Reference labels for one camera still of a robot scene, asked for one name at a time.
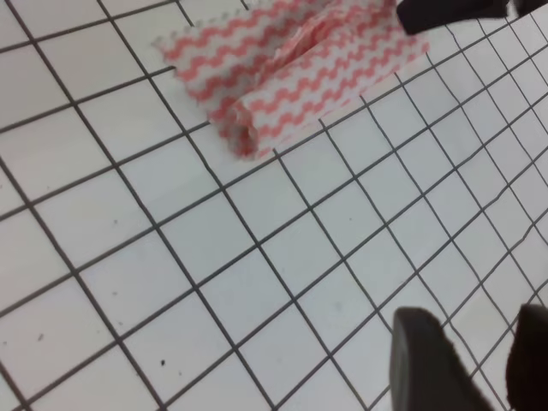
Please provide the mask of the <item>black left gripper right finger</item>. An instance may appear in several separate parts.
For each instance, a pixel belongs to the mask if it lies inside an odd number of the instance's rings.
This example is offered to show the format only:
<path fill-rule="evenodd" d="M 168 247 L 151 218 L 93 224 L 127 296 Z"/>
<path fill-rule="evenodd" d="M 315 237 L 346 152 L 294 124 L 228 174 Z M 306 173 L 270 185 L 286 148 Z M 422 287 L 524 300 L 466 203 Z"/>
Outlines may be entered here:
<path fill-rule="evenodd" d="M 506 366 L 509 405 L 547 411 L 547 308 L 523 305 Z"/>

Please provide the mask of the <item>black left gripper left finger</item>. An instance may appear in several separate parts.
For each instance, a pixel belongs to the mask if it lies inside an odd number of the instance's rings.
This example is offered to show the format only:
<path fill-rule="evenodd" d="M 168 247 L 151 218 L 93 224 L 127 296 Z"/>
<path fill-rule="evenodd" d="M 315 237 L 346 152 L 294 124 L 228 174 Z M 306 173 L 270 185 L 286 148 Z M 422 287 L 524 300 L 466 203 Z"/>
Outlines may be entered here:
<path fill-rule="evenodd" d="M 394 312 L 390 395 L 395 411 L 492 409 L 438 319 L 421 307 Z"/>

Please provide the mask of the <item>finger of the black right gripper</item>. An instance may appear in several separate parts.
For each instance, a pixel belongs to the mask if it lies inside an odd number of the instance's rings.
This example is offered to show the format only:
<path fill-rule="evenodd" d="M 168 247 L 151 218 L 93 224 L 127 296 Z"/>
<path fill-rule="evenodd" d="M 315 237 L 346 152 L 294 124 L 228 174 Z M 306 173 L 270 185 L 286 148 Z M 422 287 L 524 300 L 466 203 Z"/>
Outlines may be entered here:
<path fill-rule="evenodd" d="M 518 16 L 523 17 L 545 6 L 547 0 L 514 0 L 513 4 Z"/>
<path fill-rule="evenodd" d="M 396 14 L 409 35 L 460 21 L 497 19 L 507 16 L 506 1 L 492 0 L 404 0 Z"/>

